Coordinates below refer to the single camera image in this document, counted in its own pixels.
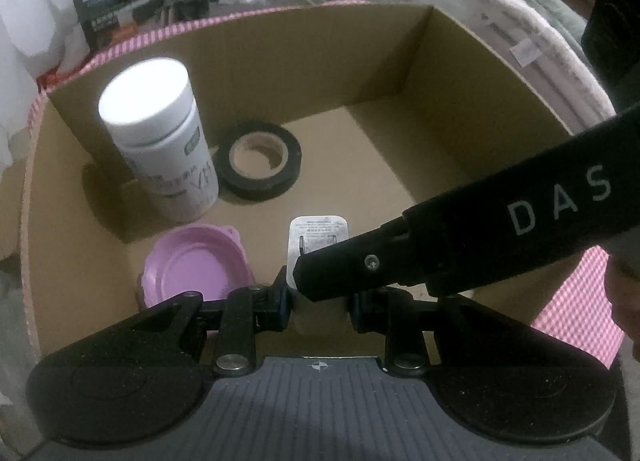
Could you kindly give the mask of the operator's right hand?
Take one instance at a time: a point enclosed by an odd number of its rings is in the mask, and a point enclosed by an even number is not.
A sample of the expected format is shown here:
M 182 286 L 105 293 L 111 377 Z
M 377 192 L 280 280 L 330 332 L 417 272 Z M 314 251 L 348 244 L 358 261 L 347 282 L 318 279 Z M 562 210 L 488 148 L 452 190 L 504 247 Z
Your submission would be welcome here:
M 632 355 L 639 360 L 640 297 L 639 279 L 614 255 L 608 257 L 604 277 L 605 294 L 612 305 L 612 318 L 632 342 Z

